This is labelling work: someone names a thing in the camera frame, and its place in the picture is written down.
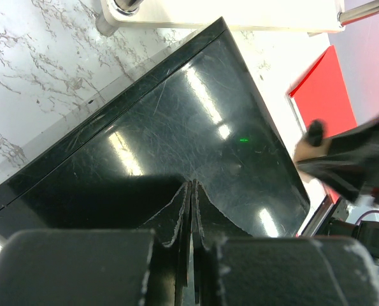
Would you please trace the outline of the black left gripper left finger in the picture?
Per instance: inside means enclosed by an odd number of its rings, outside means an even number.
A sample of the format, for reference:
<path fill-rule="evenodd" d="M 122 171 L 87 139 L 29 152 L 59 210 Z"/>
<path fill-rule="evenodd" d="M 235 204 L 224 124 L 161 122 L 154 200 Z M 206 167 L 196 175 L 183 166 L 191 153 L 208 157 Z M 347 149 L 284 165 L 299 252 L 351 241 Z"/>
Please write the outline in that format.
<path fill-rule="evenodd" d="M 189 183 L 138 227 L 27 229 L 0 252 L 0 305 L 181 305 Z"/>

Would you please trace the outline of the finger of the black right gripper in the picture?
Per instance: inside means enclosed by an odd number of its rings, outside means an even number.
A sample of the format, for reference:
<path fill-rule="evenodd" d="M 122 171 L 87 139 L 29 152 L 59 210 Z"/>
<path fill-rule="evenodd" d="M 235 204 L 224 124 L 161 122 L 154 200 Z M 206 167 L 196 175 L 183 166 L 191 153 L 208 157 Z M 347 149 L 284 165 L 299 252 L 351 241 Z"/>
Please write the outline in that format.
<path fill-rule="evenodd" d="M 351 203 L 368 195 L 379 204 L 379 116 L 326 138 L 331 139 L 327 155 L 300 161 L 297 169 Z"/>

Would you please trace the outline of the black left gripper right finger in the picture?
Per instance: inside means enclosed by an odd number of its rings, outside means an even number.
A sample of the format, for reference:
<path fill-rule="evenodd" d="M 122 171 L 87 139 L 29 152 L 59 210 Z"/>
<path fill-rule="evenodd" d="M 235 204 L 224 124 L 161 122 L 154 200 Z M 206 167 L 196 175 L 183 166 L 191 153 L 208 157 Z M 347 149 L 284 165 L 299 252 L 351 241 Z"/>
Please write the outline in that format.
<path fill-rule="evenodd" d="M 192 184 L 195 301 L 200 305 L 379 305 L 379 275 L 347 237 L 255 238 Z"/>

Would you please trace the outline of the beige foundation bottle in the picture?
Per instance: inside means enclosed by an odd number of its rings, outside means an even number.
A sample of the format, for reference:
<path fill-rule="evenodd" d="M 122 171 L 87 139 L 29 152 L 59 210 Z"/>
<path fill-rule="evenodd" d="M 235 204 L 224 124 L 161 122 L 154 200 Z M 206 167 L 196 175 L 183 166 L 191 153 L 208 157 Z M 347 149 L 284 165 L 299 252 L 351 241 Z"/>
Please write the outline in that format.
<path fill-rule="evenodd" d="M 306 159 L 326 156 L 330 144 L 331 139 L 325 137 L 325 124 L 321 120 L 312 121 L 296 145 L 293 156 L 294 164 Z"/>

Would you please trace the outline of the black drawer cabinet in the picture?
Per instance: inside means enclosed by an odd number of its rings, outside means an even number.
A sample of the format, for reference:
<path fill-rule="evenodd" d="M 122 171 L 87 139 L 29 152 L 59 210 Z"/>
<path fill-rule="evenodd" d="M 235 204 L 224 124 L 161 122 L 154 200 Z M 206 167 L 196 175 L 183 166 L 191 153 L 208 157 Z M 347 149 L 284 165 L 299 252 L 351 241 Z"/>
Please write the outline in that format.
<path fill-rule="evenodd" d="M 222 18 L 0 185 L 0 240 L 137 228 L 196 180 L 254 236 L 294 236 L 310 201 Z"/>

